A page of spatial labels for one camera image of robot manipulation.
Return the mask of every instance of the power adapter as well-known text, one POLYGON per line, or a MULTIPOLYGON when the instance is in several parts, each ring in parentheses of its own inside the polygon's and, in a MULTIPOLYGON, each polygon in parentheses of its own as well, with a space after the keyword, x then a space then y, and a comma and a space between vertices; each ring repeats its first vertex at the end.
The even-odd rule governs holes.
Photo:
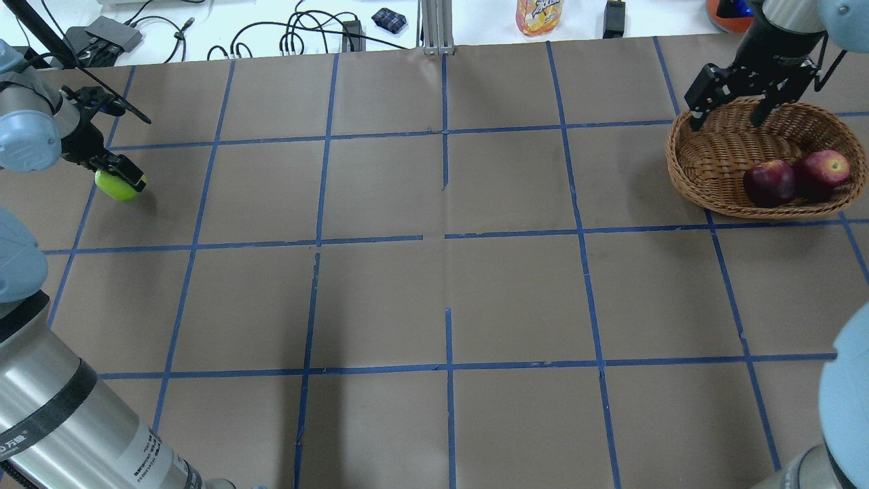
POLYGON ((607 0, 603 11, 603 38, 612 39, 625 35, 625 1, 607 0))

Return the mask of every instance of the bottle label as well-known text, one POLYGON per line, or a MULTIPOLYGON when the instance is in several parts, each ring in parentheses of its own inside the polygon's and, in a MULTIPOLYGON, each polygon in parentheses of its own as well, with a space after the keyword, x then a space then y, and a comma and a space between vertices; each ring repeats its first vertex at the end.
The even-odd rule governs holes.
POLYGON ((159 489, 173 462, 177 465, 176 458, 181 460, 160 437, 139 420, 136 435, 118 457, 115 468, 137 489, 159 489))

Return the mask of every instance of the orange object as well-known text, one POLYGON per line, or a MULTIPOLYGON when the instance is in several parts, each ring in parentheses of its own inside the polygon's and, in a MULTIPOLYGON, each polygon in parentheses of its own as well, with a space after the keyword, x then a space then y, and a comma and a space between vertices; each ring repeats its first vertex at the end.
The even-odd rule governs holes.
POLYGON ((561 20, 564 0, 518 0, 516 27, 526 36, 539 36, 555 29, 561 20))
POLYGON ((706 0, 706 13, 709 14, 709 19, 721 29, 728 32, 746 32, 752 26, 754 17, 718 17, 719 3, 721 0, 706 0))

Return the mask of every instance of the grid square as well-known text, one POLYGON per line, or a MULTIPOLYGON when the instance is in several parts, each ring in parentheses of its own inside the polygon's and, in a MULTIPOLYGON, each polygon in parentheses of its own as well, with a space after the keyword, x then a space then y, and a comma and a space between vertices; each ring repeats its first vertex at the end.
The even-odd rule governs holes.
POLYGON ((568 124, 673 118, 651 38, 553 43, 552 52, 568 124))
POLYGON ((824 442, 817 402, 823 367, 821 361, 754 362, 782 465, 824 442))
POLYGON ((221 140, 326 134, 332 61, 331 56, 236 61, 221 140))
POLYGON ((323 143, 221 146, 200 243, 316 238, 323 143))
POLYGON ((27 226, 41 250, 68 250, 93 185, 93 173, 66 161, 45 171, 2 170, 0 206, 27 226))
POLYGON ((228 61, 137 66, 128 99, 153 124, 124 116, 112 144, 213 141, 228 77, 228 61))
POLYGON ((608 358, 742 356, 708 231, 590 234, 586 243, 608 358))
POLYGON ((719 67, 730 66, 742 42, 741 34, 706 34, 703 36, 659 37, 661 53, 667 62, 667 71, 679 107, 686 111, 685 92, 706 63, 719 67))
POLYGON ((443 283, 442 241, 324 248, 311 365, 445 362, 443 283))
POLYGON ((196 227, 210 148, 125 151, 148 178, 142 195, 118 202, 94 195, 81 248, 189 245, 196 227))
POLYGON ((448 487, 446 386, 445 372, 312 376, 301 487, 448 487))
POLYGON ((443 233, 440 137, 332 141, 324 238, 443 233))
POLYGON ((198 251, 172 369, 302 368, 313 276, 307 246, 198 251))
POLYGON ((560 123, 544 43, 462 46, 447 79, 449 129, 560 123))
POLYGON ((594 359, 576 236, 449 240, 457 363, 594 359))
POLYGON ((139 419, 151 426, 163 383, 159 378, 114 378, 104 382, 139 419))
POLYGON ((457 371, 457 486, 613 487, 596 368, 457 371))
POLYGON ((205 479, 292 487, 299 377, 174 378, 160 436, 205 479))
POLYGON ((53 325, 97 372, 162 372, 186 251, 77 255, 53 325))
POLYGON ((343 53, 332 134, 441 128, 441 57, 422 49, 343 53))
POLYGON ((670 183, 662 150, 669 129, 642 125, 568 132, 583 226, 706 223, 703 210, 670 183))
POLYGON ((449 139, 448 232, 576 229, 558 131, 449 139))
POLYGON ((869 292, 838 225, 719 230, 755 355, 833 352, 869 292))
MULTIPOLYGON (((89 68, 88 71, 103 80, 116 92, 123 94, 124 89, 127 87, 127 81, 129 80, 130 67, 112 66, 110 68, 89 68)), ((93 78, 88 77, 79 70, 40 70, 39 76, 43 77, 49 83, 54 84, 58 89, 62 85, 67 85, 72 90, 99 85, 93 80, 93 78)), ((127 117, 135 118, 136 116, 130 114, 127 117)), ((91 122, 94 123, 100 132, 102 132, 105 141, 109 139, 109 134, 111 133, 112 126, 115 125, 115 120, 115 117, 98 112, 91 122)))
POLYGON ((750 487, 773 472, 744 364, 607 368, 624 487, 750 487))
POLYGON ((50 298, 57 300, 57 289, 63 280, 63 272, 66 271, 70 255, 47 255, 45 260, 49 263, 49 274, 41 288, 50 298))

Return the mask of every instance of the black device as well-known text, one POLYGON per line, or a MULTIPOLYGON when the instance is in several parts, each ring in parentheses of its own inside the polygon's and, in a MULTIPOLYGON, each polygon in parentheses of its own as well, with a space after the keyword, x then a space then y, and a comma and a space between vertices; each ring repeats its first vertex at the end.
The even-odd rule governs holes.
POLYGON ((625 35, 624 0, 607 0, 603 11, 603 38, 612 39, 625 35))
POLYGON ((371 20, 375 21, 377 27, 382 27, 393 34, 397 34, 402 27, 408 24, 407 17, 398 12, 387 9, 386 7, 378 10, 377 13, 371 17, 371 20))
POLYGON ((341 52, 360 52, 365 51, 365 39, 361 36, 362 22, 359 20, 348 20, 342 22, 344 32, 341 40, 341 52), (348 36, 347 34, 356 34, 356 36, 348 36))

